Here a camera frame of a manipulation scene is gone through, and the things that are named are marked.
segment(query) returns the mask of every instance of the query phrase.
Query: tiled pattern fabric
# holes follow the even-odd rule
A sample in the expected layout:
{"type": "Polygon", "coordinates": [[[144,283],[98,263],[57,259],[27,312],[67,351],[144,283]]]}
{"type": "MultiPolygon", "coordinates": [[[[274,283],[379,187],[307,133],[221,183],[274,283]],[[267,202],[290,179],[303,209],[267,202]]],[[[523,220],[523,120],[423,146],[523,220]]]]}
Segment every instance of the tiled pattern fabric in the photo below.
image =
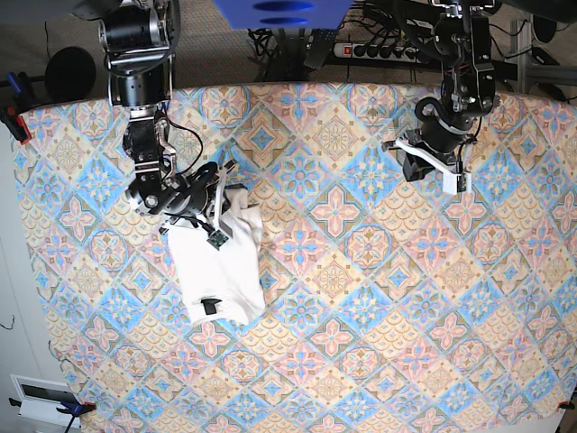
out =
{"type": "MultiPolygon", "coordinates": [[[[126,114],[24,116],[14,166],[52,348],[87,431],[456,433],[544,418],[577,383],[577,117],[503,95],[471,194],[408,184],[380,144],[433,89],[292,84],[176,93],[234,158],[265,227],[265,314],[190,326],[158,233],[123,191],[126,114]]],[[[186,167],[197,145],[171,140],[186,167]]]]}

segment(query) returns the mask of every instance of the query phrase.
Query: table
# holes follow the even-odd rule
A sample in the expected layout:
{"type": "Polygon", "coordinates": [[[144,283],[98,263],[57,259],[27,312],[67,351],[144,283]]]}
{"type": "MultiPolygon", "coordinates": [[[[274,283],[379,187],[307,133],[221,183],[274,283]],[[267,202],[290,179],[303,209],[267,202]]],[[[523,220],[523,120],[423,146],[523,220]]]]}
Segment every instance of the table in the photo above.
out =
{"type": "MultiPolygon", "coordinates": [[[[577,117],[501,95],[469,167],[408,184],[383,140],[432,88],[280,84],[176,92],[203,160],[238,162],[261,206],[267,301],[191,327],[156,217],[130,210],[126,113],[24,115],[26,242],[54,355],[98,410],[87,431],[432,432],[556,412],[577,383],[577,117]]],[[[195,156],[171,136],[181,168],[195,156]]]]}

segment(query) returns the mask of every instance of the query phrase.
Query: power strip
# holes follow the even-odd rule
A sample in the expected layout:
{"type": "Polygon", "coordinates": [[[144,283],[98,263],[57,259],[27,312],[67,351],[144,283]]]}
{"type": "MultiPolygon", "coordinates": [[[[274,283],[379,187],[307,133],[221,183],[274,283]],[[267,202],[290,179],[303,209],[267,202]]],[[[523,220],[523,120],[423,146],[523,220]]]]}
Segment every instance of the power strip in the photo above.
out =
{"type": "Polygon", "coordinates": [[[339,59],[366,59],[366,60],[394,60],[406,63],[421,63],[415,48],[402,48],[377,45],[365,46],[363,43],[336,43],[333,48],[334,56],[339,59]]]}

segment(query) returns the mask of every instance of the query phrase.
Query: white cloth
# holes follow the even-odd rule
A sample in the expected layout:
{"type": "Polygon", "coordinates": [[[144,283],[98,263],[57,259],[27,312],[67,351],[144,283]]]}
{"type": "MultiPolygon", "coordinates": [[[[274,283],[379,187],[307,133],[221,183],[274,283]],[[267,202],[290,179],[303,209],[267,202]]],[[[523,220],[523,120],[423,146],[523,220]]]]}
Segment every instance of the white cloth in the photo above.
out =
{"type": "Polygon", "coordinates": [[[259,251],[262,241],[261,210],[248,207],[248,191],[227,189],[231,207],[222,215],[233,231],[216,250],[206,241],[201,228],[173,226],[169,230],[169,248],[179,276],[182,300],[193,326],[225,318],[248,324],[264,309],[259,279],[259,251]],[[220,299],[216,313],[207,315],[202,299],[220,299]]]}

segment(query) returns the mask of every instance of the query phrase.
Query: blue box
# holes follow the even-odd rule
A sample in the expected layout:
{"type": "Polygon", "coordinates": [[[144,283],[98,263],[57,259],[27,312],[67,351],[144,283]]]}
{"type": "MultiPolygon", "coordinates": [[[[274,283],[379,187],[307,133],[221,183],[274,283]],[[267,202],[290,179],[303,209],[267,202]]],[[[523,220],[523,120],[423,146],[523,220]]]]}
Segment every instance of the blue box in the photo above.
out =
{"type": "Polygon", "coordinates": [[[353,0],[215,0],[233,29],[336,29],[353,0]]]}

